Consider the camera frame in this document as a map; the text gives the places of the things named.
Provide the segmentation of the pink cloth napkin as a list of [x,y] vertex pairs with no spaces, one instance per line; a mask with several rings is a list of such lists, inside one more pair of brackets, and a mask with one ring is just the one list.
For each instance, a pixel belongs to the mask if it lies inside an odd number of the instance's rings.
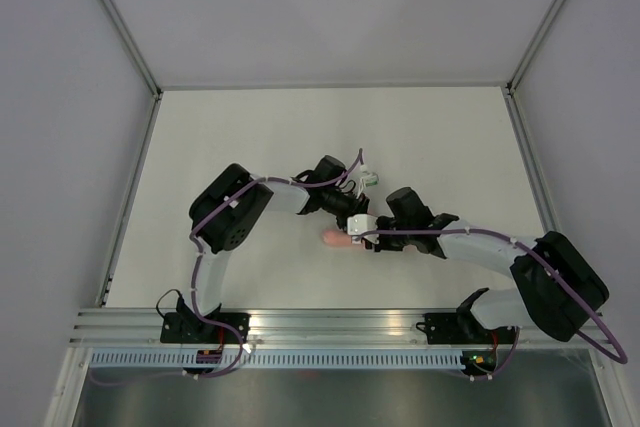
[[322,240],[326,246],[331,248],[358,248],[360,250],[365,248],[361,241],[355,242],[351,236],[339,230],[325,230],[322,233]]

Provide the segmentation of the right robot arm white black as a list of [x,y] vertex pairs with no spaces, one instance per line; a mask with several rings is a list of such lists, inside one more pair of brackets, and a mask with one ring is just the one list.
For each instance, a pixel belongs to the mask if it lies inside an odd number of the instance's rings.
[[413,246],[422,254],[480,266],[513,282],[510,289],[480,288],[457,307],[457,331],[469,342],[492,330],[529,326],[567,342],[609,298],[603,280],[557,231],[537,238],[490,232],[453,214],[433,214],[409,187],[390,194],[386,202],[390,215],[363,229],[367,249]]

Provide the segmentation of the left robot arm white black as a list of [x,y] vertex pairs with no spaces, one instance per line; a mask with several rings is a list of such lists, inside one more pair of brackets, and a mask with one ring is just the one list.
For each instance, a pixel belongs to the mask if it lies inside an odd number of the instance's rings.
[[232,252],[268,211],[299,216],[324,211],[344,230],[348,218],[366,213],[369,206],[364,193],[343,189],[351,173],[363,165],[359,151],[349,167],[326,155],[315,168],[292,178],[256,176],[237,163],[226,167],[189,208],[189,240],[196,247],[196,262],[189,292],[178,294],[174,310],[160,314],[160,342],[244,343],[250,315],[222,309],[222,281]]

